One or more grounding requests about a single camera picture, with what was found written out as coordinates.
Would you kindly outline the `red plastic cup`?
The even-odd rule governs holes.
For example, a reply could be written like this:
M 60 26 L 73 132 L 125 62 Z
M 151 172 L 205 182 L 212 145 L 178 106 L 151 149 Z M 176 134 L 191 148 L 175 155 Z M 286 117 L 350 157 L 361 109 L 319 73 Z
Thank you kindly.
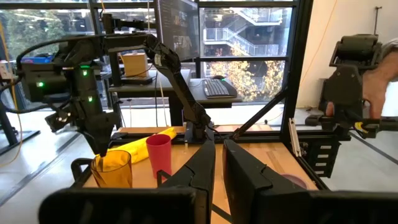
M 157 177 L 157 172 L 159 170 L 171 174 L 172 144 L 170 136 L 166 134 L 155 134 L 146 139 L 146 146 L 154 178 Z

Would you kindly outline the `person's hand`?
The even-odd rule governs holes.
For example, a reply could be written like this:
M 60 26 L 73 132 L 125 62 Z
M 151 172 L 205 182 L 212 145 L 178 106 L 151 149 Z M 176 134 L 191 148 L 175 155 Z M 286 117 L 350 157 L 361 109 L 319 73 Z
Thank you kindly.
M 369 116 L 379 119 L 390 82 L 398 78 L 398 49 L 388 53 L 374 70 L 363 75 L 363 99 L 369 103 Z

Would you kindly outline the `lilac ribbed ceramic mug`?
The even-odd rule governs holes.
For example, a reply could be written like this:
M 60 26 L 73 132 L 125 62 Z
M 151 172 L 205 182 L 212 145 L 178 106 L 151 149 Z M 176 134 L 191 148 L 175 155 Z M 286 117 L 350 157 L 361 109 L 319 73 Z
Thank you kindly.
M 292 174 L 282 174 L 283 177 L 285 177 L 286 179 L 290 180 L 291 182 L 293 182 L 294 184 L 307 189 L 307 184 L 304 180 L 302 180 L 300 177 L 297 177 L 295 175 Z

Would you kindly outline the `amber faceted tumbler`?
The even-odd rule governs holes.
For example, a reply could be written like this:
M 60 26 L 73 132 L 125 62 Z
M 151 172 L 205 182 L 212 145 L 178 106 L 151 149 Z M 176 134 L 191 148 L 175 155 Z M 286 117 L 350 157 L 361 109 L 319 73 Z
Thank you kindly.
M 90 163 L 91 173 L 101 188 L 132 188 L 132 156 L 127 151 L 108 151 Z

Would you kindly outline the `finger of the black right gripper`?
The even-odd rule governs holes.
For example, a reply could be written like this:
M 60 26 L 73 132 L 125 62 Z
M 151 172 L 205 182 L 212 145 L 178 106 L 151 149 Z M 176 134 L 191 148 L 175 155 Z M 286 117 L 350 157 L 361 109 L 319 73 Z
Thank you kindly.
M 96 145 L 97 154 L 99 155 L 98 165 L 97 165 L 98 170 L 103 170 L 104 158 L 107 154 L 108 146 L 109 146 L 109 138 L 101 138 Z
M 91 147 L 94 154 L 101 154 L 101 141 L 97 131 L 82 131 L 82 135 Z

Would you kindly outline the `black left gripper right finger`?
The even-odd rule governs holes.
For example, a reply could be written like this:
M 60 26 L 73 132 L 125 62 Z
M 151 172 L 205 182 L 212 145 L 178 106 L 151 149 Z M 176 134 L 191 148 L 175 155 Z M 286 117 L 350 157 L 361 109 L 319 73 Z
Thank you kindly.
M 232 140 L 223 145 L 223 177 L 233 224 L 310 224 L 306 190 Z

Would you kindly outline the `yellow cloth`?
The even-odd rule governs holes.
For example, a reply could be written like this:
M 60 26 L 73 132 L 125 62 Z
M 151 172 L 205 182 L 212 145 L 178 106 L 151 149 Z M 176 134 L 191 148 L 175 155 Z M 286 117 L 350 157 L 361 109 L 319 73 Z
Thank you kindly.
M 175 138 L 177 135 L 177 132 L 175 128 L 168 128 L 164 131 L 161 131 L 157 134 L 164 134 L 169 136 L 171 139 Z M 149 153 L 147 150 L 147 144 L 146 144 L 146 138 L 141 138 L 139 140 L 124 144 L 122 146 L 118 146 L 112 149 L 108 149 L 107 154 L 113 151 L 123 151 L 123 152 L 128 152 L 131 156 L 131 163 L 137 163 L 140 162 L 144 159 L 147 159 L 149 157 Z

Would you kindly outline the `blue bin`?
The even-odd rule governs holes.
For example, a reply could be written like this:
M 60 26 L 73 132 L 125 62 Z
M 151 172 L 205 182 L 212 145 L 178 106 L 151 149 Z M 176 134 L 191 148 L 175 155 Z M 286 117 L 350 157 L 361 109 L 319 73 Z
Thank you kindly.
M 42 64 L 42 63 L 50 63 L 53 60 L 53 56 L 48 57 L 23 57 L 21 59 L 22 63 L 35 63 L 35 64 Z

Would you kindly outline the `black keyboard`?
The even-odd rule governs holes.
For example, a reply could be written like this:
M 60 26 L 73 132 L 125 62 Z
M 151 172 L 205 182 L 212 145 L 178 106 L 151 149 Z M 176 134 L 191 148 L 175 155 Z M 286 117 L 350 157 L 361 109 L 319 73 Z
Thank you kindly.
M 226 79 L 206 79 L 203 82 L 203 91 L 207 98 L 236 98 L 238 93 L 234 86 Z

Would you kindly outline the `black rig frame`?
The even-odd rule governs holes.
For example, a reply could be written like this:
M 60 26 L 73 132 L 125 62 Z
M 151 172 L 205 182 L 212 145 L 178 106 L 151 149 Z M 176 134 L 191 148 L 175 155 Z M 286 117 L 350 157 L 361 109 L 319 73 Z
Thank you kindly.
M 295 0 L 298 3 L 293 10 L 294 29 L 293 36 L 290 38 L 291 43 L 288 44 L 289 62 L 287 70 L 287 78 L 284 80 L 281 91 L 268 102 L 262 109 L 246 121 L 240 128 L 236 129 L 228 136 L 229 139 L 239 141 L 243 138 L 244 133 L 260 120 L 267 112 L 269 112 L 276 104 L 284 101 L 284 110 L 282 112 L 282 124 L 278 133 L 255 134 L 249 142 L 256 142 L 260 139 L 271 139 L 277 142 L 289 143 L 290 120 L 295 115 L 295 108 L 299 93 L 301 74 L 303 69 L 303 61 L 305 56 L 305 48 L 307 44 L 308 31 L 313 7 L 313 0 Z

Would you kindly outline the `computer monitor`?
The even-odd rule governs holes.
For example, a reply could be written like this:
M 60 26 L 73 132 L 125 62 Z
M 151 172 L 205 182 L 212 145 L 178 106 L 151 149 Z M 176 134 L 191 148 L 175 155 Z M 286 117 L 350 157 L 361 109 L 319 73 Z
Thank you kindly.
M 157 37 L 181 61 L 200 56 L 198 5 L 193 0 L 154 0 Z

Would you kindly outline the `black desk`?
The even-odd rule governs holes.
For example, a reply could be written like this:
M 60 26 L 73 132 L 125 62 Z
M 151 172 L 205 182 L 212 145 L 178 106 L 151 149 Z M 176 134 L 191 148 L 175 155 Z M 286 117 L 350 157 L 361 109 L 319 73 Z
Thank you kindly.
M 205 109 L 231 108 L 233 103 L 243 102 L 241 96 L 235 98 L 207 98 L 202 87 L 203 83 L 204 78 L 191 78 L 188 86 L 195 100 Z
M 118 98 L 147 98 L 147 97 L 161 97 L 160 83 L 162 83 L 162 89 L 164 97 L 169 98 L 170 109 L 170 121 L 172 126 L 183 125 L 183 106 L 177 97 L 174 89 L 172 88 L 168 79 L 158 72 L 157 70 L 151 70 L 149 74 L 152 77 L 158 75 L 157 79 L 149 85 L 123 85 L 123 86 L 111 86 L 109 88 L 110 93 L 117 93 Z

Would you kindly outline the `cardboard box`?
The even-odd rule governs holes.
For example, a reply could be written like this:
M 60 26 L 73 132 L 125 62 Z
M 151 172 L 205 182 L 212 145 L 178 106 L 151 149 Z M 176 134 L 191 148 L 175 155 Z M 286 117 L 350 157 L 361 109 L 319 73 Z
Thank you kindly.
M 148 76 L 149 66 L 145 53 L 129 53 L 122 55 L 124 73 L 127 77 Z

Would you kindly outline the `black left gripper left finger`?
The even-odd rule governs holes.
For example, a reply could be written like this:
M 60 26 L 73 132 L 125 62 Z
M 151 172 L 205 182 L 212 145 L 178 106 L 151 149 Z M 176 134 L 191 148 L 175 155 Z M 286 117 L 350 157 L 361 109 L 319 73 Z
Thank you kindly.
M 170 218 L 210 218 L 215 179 L 216 147 L 206 141 L 194 155 L 160 185 L 169 190 L 166 207 Z

